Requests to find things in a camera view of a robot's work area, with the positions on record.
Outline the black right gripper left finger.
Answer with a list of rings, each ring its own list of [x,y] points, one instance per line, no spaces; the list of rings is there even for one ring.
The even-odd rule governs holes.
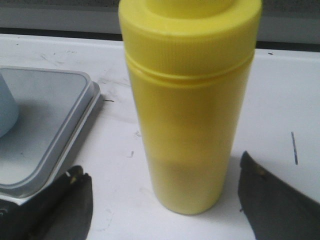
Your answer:
[[[0,201],[2,240],[85,240],[93,216],[92,178],[71,167],[22,204]]]

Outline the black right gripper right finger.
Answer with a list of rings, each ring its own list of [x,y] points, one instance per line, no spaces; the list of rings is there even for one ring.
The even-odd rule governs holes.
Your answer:
[[[257,240],[318,240],[320,204],[263,168],[247,151],[238,197]]]

